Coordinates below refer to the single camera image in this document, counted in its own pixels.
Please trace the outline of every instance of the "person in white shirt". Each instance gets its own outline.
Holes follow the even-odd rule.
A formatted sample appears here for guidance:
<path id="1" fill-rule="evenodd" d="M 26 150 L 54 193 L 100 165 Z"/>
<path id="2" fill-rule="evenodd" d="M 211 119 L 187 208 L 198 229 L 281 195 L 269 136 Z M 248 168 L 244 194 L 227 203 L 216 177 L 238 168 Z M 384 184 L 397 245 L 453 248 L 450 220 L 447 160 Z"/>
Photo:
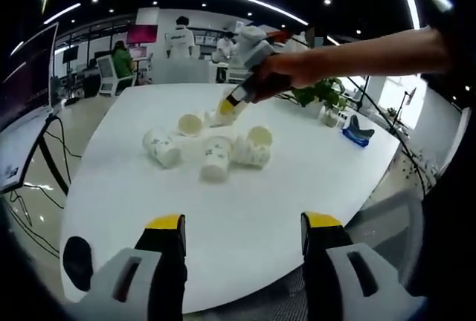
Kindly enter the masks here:
<path id="1" fill-rule="evenodd" d="M 236 45 L 231 40 L 234 36 L 234 33 L 228 31 L 220 40 L 218 40 L 216 43 L 216 51 L 212 54 L 213 62 L 227 62 L 230 60 L 231 55 L 236 50 Z"/>
<path id="2" fill-rule="evenodd" d="M 176 20 L 176 29 L 167 36 L 167 58 L 174 51 L 174 58 L 187 58 L 192 56 L 192 47 L 195 46 L 195 37 L 192 31 L 187 29 L 189 20 L 186 16 L 180 16 Z"/>

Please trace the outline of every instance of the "person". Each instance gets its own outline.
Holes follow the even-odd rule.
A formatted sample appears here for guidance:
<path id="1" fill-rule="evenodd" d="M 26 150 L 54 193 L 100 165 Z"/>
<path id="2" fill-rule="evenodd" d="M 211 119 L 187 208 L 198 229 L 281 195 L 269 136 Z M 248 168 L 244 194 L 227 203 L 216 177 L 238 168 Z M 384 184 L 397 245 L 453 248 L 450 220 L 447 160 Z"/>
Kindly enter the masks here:
<path id="1" fill-rule="evenodd" d="M 195 46 L 195 37 L 193 32 L 187 29 L 190 21 L 186 16 L 180 16 L 176 20 L 176 28 L 171 31 L 167 37 L 167 58 L 170 58 L 172 49 L 180 57 L 192 56 L 192 47 Z"/>
<path id="2" fill-rule="evenodd" d="M 225 35 L 216 43 L 216 51 L 213 53 L 212 59 L 215 63 L 228 61 L 235 49 L 236 45 L 232 39 L 234 33 L 227 31 Z"/>
<path id="3" fill-rule="evenodd" d="M 115 43 L 111 56 L 112 63 L 116 70 L 116 76 L 118 76 L 119 79 L 132 76 L 132 71 L 135 69 L 135 65 L 130 53 L 126 49 L 124 41 L 119 40 Z"/>
<path id="4" fill-rule="evenodd" d="M 261 65 L 259 77 L 264 80 L 273 72 L 284 74 L 291 77 L 294 88 L 305 88 L 328 77 L 442 73 L 451 67 L 443 36 L 437 29 L 427 27 L 378 39 L 273 55 Z M 279 92 L 260 92 L 254 102 L 276 93 Z"/>

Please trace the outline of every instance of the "white chair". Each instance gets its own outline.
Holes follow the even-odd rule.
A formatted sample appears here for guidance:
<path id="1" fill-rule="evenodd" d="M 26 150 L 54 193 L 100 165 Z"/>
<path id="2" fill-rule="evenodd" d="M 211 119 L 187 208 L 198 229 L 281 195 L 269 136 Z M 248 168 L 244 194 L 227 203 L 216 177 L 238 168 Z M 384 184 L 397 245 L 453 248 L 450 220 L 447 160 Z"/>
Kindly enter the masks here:
<path id="1" fill-rule="evenodd" d="M 197 45 L 192 46 L 192 58 L 193 59 L 200 58 L 200 46 L 197 46 Z"/>
<path id="2" fill-rule="evenodd" d="M 97 65 L 101 76 L 101 86 L 98 92 L 100 96 L 115 97 L 127 87 L 134 85 L 135 75 L 118 78 L 111 55 L 98 58 Z"/>
<path id="3" fill-rule="evenodd" d="M 216 68 L 204 59 L 152 59 L 152 84 L 215 83 Z"/>

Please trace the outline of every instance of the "window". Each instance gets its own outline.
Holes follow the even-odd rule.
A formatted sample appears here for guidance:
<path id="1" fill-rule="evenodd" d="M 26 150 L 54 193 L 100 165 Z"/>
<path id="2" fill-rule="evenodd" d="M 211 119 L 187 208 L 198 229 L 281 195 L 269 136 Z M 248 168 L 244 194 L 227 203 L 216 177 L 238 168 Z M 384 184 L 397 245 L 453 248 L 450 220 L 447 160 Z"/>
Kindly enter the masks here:
<path id="1" fill-rule="evenodd" d="M 413 97 L 405 97 L 402 111 L 400 112 L 400 120 L 410 129 L 414 129 L 417 125 L 419 114 L 422 111 L 423 101 L 426 94 L 426 81 L 416 75 L 387 77 L 385 80 L 382 95 L 380 96 L 379 106 L 384 109 L 394 108 L 398 111 L 402 104 L 405 92 L 412 94 Z"/>

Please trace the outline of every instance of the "office desk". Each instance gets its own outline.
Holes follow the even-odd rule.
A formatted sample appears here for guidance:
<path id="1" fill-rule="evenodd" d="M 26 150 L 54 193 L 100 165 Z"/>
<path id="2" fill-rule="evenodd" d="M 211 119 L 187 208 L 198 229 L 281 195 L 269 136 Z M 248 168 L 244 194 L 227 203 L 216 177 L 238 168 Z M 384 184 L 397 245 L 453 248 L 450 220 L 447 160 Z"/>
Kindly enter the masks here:
<path id="1" fill-rule="evenodd" d="M 122 93 L 97 127 L 74 177 L 61 251 L 69 237 L 83 237 L 97 271 L 119 250 L 134 247 L 149 221 L 183 213 L 188 268 L 183 310 L 188 313 L 249 295 L 300 266 L 303 211 L 349 222 L 398 146 L 362 116 L 361 127 L 376 130 L 364 149 L 290 102 L 250 105 L 236 129 L 246 133 L 268 126 L 274 137 L 271 161 L 263 170 L 234 168 L 224 184 L 200 181 L 200 163 L 165 170 L 149 158 L 141 145 L 147 130 L 174 129 L 183 114 L 214 108 L 224 87 L 149 85 Z M 80 300 L 84 293 L 61 268 L 66 297 Z"/>

